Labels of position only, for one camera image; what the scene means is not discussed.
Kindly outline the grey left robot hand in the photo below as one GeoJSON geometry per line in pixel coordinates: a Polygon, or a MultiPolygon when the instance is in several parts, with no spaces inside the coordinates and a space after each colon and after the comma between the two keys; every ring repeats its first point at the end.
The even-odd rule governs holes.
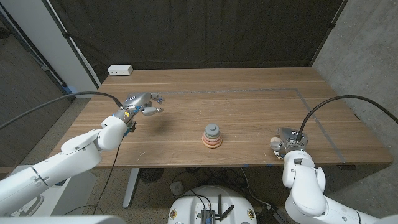
{"type": "Polygon", "coordinates": [[[164,99],[159,94],[151,92],[132,94],[127,97],[122,107],[113,116],[128,124],[138,113],[142,113],[144,116],[152,116],[163,112],[163,108],[152,106],[153,101],[162,104],[164,99]]]}

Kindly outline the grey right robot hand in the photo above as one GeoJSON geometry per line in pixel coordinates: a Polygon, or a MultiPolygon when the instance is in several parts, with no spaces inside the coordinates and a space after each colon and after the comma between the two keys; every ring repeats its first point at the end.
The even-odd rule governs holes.
{"type": "Polygon", "coordinates": [[[302,133],[301,140],[297,140],[299,131],[292,128],[277,128],[276,135],[270,140],[270,148],[274,154],[284,157],[291,151],[306,151],[308,144],[308,136],[302,133]]]}

